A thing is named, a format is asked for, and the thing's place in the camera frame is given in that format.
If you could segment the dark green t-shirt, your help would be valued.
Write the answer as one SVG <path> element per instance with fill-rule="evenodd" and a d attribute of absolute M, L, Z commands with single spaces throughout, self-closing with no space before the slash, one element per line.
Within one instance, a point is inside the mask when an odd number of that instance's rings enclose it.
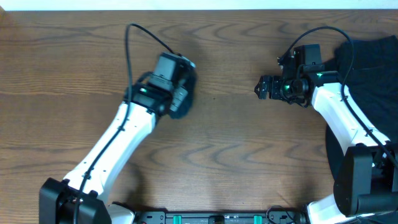
<path fill-rule="evenodd" d="M 172 119 L 182 119 L 193 105 L 194 90 L 197 81 L 195 66 L 189 65 L 182 73 L 182 79 L 174 91 L 169 116 Z"/>

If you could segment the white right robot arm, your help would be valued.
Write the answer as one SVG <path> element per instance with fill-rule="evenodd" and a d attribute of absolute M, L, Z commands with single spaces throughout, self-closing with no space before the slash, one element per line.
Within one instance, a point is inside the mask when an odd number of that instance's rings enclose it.
<path fill-rule="evenodd" d="M 264 75 L 254 91 L 262 100 L 312 106 L 328 125 L 333 193 L 307 205 L 308 223 L 347 223 L 397 211 L 397 145 L 367 119 L 338 72 Z"/>

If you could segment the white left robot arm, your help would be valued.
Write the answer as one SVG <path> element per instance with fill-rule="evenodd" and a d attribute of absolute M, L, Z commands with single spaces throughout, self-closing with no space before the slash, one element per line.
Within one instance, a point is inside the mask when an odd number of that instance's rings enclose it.
<path fill-rule="evenodd" d="M 171 91 L 129 87 L 113 121 L 87 156 L 61 181 L 49 178 L 39 192 L 40 223 L 133 223 L 125 205 L 108 203 L 118 175 L 161 116 L 180 119 L 193 103 L 193 87 Z"/>

